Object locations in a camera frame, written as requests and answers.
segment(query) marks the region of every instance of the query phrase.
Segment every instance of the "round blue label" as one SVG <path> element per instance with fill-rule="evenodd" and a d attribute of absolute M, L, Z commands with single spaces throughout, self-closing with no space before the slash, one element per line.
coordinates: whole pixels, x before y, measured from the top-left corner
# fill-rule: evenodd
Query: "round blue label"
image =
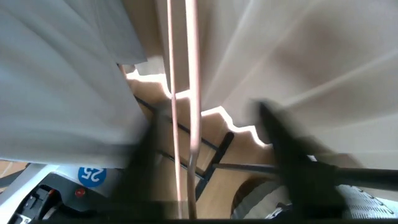
<path fill-rule="evenodd" d="M 105 181 L 106 169 L 81 167 L 78 178 L 85 187 L 97 187 Z"/>

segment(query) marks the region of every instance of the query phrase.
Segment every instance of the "black metal frame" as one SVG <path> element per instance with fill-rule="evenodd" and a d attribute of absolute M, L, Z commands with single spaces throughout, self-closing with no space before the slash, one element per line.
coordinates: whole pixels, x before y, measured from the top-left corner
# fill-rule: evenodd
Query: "black metal frame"
<path fill-rule="evenodd" d="M 151 112 L 155 111 L 155 107 L 150 105 L 149 103 L 145 102 L 143 99 L 136 97 L 136 100 L 138 103 L 144 105 L 148 110 L 150 110 Z M 173 122 L 173 119 L 166 116 L 167 120 L 169 122 Z M 184 125 L 178 123 L 178 128 L 181 129 L 182 131 L 190 134 L 191 131 L 189 130 L 189 128 L 185 127 Z M 207 141 L 206 139 L 202 138 L 201 142 L 208 146 L 209 148 L 213 149 L 216 151 L 215 155 L 213 156 L 210 164 L 208 165 L 208 167 L 206 168 L 206 171 L 203 174 L 200 174 L 198 172 L 195 172 L 195 175 L 200 179 L 198 185 L 196 186 L 195 189 L 195 194 L 196 194 L 196 200 L 199 199 L 200 195 L 203 193 L 204 189 L 206 188 L 207 184 L 209 183 L 211 177 L 213 176 L 213 173 L 215 171 L 215 164 L 219 164 L 220 161 L 222 160 L 223 156 L 225 155 L 226 150 L 228 149 L 229 145 L 231 144 L 232 140 L 234 139 L 234 133 L 232 132 L 228 132 L 225 134 L 223 141 L 221 142 L 220 146 L 215 146 L 214 144 L 212 144 L 211 142 Z M 164 151 L 157 151 L 160 155 L 170 159 L 171 161 L 175 162 L 175 158 L 174 156 L 171 156 L 170 154 L 168 154 L 167 152 Z M 180 166 L 182 168 L 184 168 L 185 170 L 187 170 L 187 165 L 184 163 L 180 163 Z"/>

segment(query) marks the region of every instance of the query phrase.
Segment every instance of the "wooden floor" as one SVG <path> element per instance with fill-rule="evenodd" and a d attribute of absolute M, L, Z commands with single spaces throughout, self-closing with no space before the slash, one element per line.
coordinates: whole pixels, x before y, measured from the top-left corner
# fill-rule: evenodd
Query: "wooden floor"
<path fill-rule="evenodd" d="M 157 104 L 167 100 L 158 83 L 139 83 L 136 80 L 130 81 L 132 90 L 136 96 L 147 103 Z M 140 105 L 148 118 L 151 112 Z M 189 128 L 189 101 L 182 99 L 177 101 L 178 122 Z M 219 146 L 225 134 L 229 131 L 224 119 L 220 114 L 211 114 L 202 118 L 202 137 L 212 144 Z M 167 136 L 164 150 L 174 154 L 172 126 L 167 128 Z M 182 162 L 187 164 L 189 157 L 189 134 L 181 129 L 179 135 L 179 148 Z M 202 143 L 197 163 L 197 171 L 203 173 L 209 166 L 215 151 Z M 272 156 L 269 149 L 258 146 L 251 136 L 251 133 L 235 133 L 235 137 L 221 160 L 221 163 L 235 164 L 272 164 Z M 182 171 L 182 195 L 187 198 L 187 172 Z M 199 218 L 229 218 L 233 197 L 240 185 L 250 178 L 252 174 L 231 170 L 215 170 L 212 178 L 204 189 L 197 202 Z M 177 199 L 175 190 L 174 163 L 163 158 L 157 169 L 156 179 L 157 190 L 155 197 L 159 200 L 173 201 Z"/>

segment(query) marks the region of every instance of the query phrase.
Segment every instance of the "copper rod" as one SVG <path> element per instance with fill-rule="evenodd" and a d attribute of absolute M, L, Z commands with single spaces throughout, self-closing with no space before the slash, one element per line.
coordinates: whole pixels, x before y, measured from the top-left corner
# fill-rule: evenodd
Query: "copper rod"
<path fill-rule="evenodd" d="M 175 74 L 174 74 L 174 48 L 173 48 L 173 25 L 172 25 L 172 4 L 167 0 L 167 27 L 169 37 L 169 64 L 170 64 L 170 86 L 172 94 L 172 119 L 173 119 L 173 142 L 174 142 L 174 168 L 175 184 L 177 189 L 177 209 L 178 218 L 182 218 L 182 196 L 181 196 L 181 168 L 180 168 L 180 149 L 178 148 L 178 122 L 177 122 L 177 103 L 175 99 Z"/>
<path fill-rule="evenodd" d="M 190 219 L 197 218 L 195 197 L 195 170 L 200 149 L 200 77 L 197 1 L 185 0 L 187 13 L 188 71 L 190 87 L 190 158 L 188 163 L 188 213 Z"/>

